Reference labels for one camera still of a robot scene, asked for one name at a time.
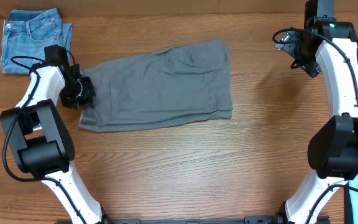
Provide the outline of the grey shorts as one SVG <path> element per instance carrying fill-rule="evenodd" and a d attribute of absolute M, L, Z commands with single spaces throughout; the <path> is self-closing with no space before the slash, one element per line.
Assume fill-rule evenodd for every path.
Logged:
<path fill-rule="evenodd" d="M 102 62 L 83 72 L 96 95 L 79 127 L 118 132 L 231 119 L 231 61 L 221 40 Z"/>

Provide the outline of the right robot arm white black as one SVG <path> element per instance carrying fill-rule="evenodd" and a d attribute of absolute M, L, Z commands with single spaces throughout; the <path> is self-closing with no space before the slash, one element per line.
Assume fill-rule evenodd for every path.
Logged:
<path fill-rule="evenodd" d="M 358 175 L 356 31 L 334 17 L 333 1 L 308 1 L 303 28 L 279 30 L 272 39 L 278 50 L 292 56 L 292 68 L 311 77 L 323 75 L 329 102 L 329 120 L 308 144 L 308 174 L 272 222 L 328 223 L 320 211 Z"/>

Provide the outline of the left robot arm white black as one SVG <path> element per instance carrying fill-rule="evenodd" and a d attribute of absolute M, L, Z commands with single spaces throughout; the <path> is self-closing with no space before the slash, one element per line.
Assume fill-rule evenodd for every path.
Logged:
<path fill-rule="evenodd" d="M 51 45 L 44 52 L 45 57 L 28 68 L 30 84 L 23 99 L 0 115 L 6 135 L 3 166 L 19 182 L 45 184 L 72 223 L 109 223 L 75 167 L 74 143 L 56 107 L 58 101 L 74 109 L 89 103 L 94 86 L 70 51 Z"/>

